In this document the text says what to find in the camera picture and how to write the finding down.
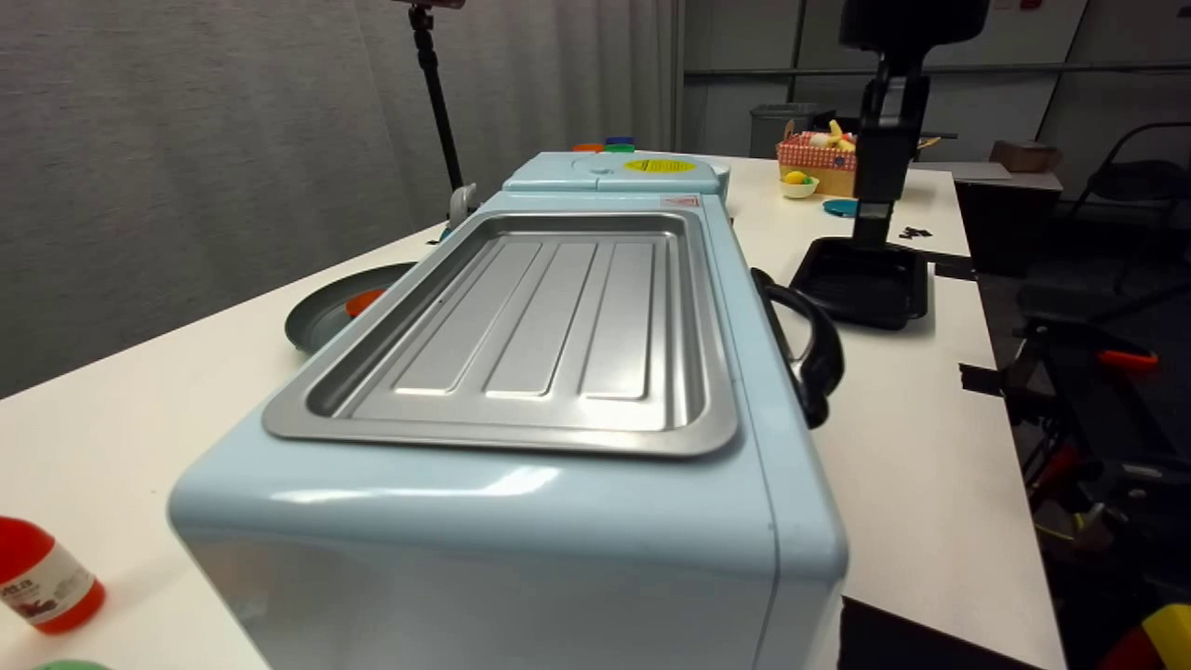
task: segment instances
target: metal pan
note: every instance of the metal pan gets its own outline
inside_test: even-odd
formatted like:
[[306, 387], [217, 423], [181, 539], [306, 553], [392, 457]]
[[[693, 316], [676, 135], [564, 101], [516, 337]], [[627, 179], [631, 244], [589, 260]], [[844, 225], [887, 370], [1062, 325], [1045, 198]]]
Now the metal pan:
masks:
[[323, 342], [331, 342], [377, 294], [383, 294], [392, 282], [397, 282], [414, 262], [383, 262], [357, 275], [342, 275], [340, 282], [326, 282], [301, 298], [295, 311], [285, 316], [285, 337], [316, 352]]

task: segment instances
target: gray wall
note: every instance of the gray wall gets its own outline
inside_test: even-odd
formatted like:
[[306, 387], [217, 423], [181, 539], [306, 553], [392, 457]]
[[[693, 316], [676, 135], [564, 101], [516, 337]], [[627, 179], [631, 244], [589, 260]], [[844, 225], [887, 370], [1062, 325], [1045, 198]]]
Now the gray wall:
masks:
[[[874, 57], [837, 43], [842, 0], [772, 0], [729, 21], [709, 0], [693, 0], [687, 71], [870, 71]], [[986, 33], [933, 49], [933, 66], [1062, 66], [1062, 63], [1191, 63], [1191, 17], [1176, 17], [1181, 0], [995, 0]], [[763, 49], [785, 33], [789, 50]], [[866, 73], [799, 76], [794, 101], [854, 111]], [[785, 101], [785, 86], [714, 80], [686, 89], [686, 148], [749, 152], [749, 111]], [[1184, 73], [944, 73], [933, 76], [926, 131], [954, 131], [921, 161], [982, 161], [998, 137], [1053, 140], [1065, 152], [1062, 179], [1079, 188], [1107, 140], [1145, 120], [1187, 120], [1191, 76]], [[1187, 161], [1187, 140], [1166, 137], [1161, 152]]]
[[[2, 0], [0, 26], [0, 393], [447, 205], [393, 0]], [[486, 188], [548, 143], [673, 143], [676, 0], [476, 0], [434, 38]]]
[[[1191, 63], [1191, 17], [1181, 0], [1090, 0], [1071, 63]], [[1138, 121], [1191, 120], [1191, 71], [1065, 73], [1040, 137], [1065, 148], [1062, 179], [1079, 188], [1107, 143]], [[1150, 135], [1134, 155], [1191, 163], [1191, 131]]]
[[347, 0], [0, 26], [0, 393], [415, 223]]

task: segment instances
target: metal tray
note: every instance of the metal tray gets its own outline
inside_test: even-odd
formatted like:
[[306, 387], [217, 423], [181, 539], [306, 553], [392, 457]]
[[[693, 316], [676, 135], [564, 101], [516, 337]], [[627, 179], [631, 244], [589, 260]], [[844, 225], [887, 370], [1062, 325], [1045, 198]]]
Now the metal tray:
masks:
[[491, 215], [269, 410], [281, 440], [696, 457], [738, 406], [698, 220]]

